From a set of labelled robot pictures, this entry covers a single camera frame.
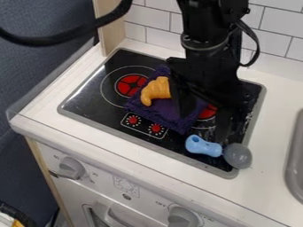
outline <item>red burner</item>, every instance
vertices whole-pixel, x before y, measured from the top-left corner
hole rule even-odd
[[[208,119],[214,117],[217,112],[217,107],[213,105],[208,105],[208,107],[201,113],[198,117],[200,120]]]
[[[128,74],[117,81],[117,91],[126,97],[134,95],[147,79],[140,74]]]
[[[137,116],[131,116],[128,119],[130,124],[137,124],[138,123],[138,117]]]
[[[151,126],[151,131],[154,133],[158,133],[161,131],[161,126],[159,124],[153,124]]]

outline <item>white countertop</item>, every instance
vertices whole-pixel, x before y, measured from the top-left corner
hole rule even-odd
[[[128,39],[121,46],[161,58],[183,57],[183,53],[177,51]],[[264,217],[259,220],[254,212],[286,226],[303,226],[303,205],[292,197],[284,182],[293,125],[303,108],[303,82],[253,70],[239,71],[240,78],[263,84],[267,94],[249,143],[252,167],[241,170],[235,179],[226,180],[60,115],[58,105],[104,60],[99,47],[92,48],[16,115],[11,120],[12,127],[24,135],[51,141],[102,162],[106,161],[105,155],[109,155],[110,160],[111,155],[113,158],[118,154],[132,160],[134,165],[140,163],[147,169],[135,171],[128,167],[124,171],[141,178],[147,172],[150,176],[157,174],[157,179],[148,179],[151,184],[175,194],[187,193],[189,200],[249,226],[283,226],[274,225],[270,220],[266,224]]]

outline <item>gray ball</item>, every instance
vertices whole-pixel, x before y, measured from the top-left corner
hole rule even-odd
[[[251,151],[244,145],[231,144],[224,149],[224,159],[234,168],[249,168],[253,163]]]

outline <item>black stovetop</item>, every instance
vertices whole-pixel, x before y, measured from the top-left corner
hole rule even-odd
[[[198,134],[204,139],[212,140],[215,129],[214,111],[203,112],[192,131],[182,136],[134,113],[127,113],[123,108],[128,97],[138,90],[147,77],[152,75],[154,68],[163,63],[162,59],[118,50],[60,105],[58,111],[77,121],[89,120],[93,122],[90,125],[96,128],[102,124],[222,171],[232,171],[233,168],[222,157],[212,158],[188,153],[184,146],[186,138],[191,134]],[[245,82],[245,87],[256,98],[247,112],[247,123],[243,125],[243,129],[231,135],[226,144],[242,143],[245,130],[252,117],[254,104],[261,92],[261,86],[256,84]]]

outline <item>sink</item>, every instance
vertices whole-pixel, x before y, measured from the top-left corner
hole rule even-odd
[[[293,131],[285,181],[292,195],[303,204],[303,110],[298,114]]]

